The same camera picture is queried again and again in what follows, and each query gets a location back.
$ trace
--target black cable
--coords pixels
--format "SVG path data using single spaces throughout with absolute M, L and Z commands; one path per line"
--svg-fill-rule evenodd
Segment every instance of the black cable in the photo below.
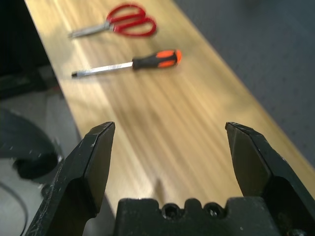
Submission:
M 29 214 L 28 214 L 28 209 L 26 207 L 26 204 L 23 201 L 23 199 L 12 188 L 10 188 L 9 186 L 7 186 L 6 184 L 4 184 L 1 181 L 0 181 L 0 187 L 3 188 L 6 192 L 8 192 L 20 204 L 20 206 L 24 212 L 25 222 L 24 222 L 23 230 L 20 233 L 20 236 L 22 236 L 26 230 L 26 225 L 28 224 L 28 220 L 29 220 Z

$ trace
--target screwdriver shaft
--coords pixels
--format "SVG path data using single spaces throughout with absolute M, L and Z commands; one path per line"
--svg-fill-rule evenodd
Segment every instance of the screwdriver shaft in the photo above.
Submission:
M 87 76 L 87 75 L 93 75 L 93 74 L 98 74 L 104 71 L 112 71 L 112 70 L 118 70 L 121 68 L 126 68 L 126 67 L 132 67 L 133 62 L 126 62 L 122 64 L 116 64 L 116 65 L 107 65 L 107 66 L 101 66 L 89 70 L 79 70 L 76 72 L 72 73 L 72 77 L 82 77 L 82 76 Z

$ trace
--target screw hole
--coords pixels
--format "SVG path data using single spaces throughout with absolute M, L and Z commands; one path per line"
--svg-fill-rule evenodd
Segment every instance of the screw hole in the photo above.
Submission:
M 162 208 L 162 216 L 169 220 L 178 219 L 180 217 L 180 209 L 176 204 L 165 204 Z
M 217 203 L 207 203 L 203 208 L 212 218 L 224 218 L 224 209 Z

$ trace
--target gray carpet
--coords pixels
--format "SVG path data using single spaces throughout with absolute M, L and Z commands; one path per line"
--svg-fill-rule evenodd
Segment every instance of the gray carpet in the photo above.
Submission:
M 315 1 L 175 2 L 315 166 Z

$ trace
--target red scissors handle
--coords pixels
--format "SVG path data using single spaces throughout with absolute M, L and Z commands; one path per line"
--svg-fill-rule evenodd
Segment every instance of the red scissors handle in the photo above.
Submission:
M 135 8 L 135 9 L 138 9 L 138 12 L 134 14 L 130 14 L 130 15 L 114 17 L 114 15 L 116 15 L 120 10 L 123 10 L 126 8 Z M 146 15 L 146 12 L 144 11 L 142 7 L 133 3 L 127 3 L 127 4 L 119 5 L 118 7 L 114 8 L 106 17 L 106 21 L 113 24 L 119 21 L 124 21 L 124 20 L 132 19 L 132 18 L 145 17 L 145 15 Z
M 138 26 L 138 25 L 143 25 L 143 24 L 151 24 L 152 28 L 150 30 L 148 30 L 147 32 L 129 32 L 126 31 L 126 29 L 134 27 L 134 26 Z M 155 21 L 150 18 L 150 17 L 144 17 L 144 18 L 140 18 L 137 19 L 134 22 L 125 24 L 125 25 L 114 25 L 114 32 L 116 33 L 120 33 L 122 35 L 125 36 L 151 36 L 152 34 L 154 34 L 157 30 L 157 25 L 155 23 Z

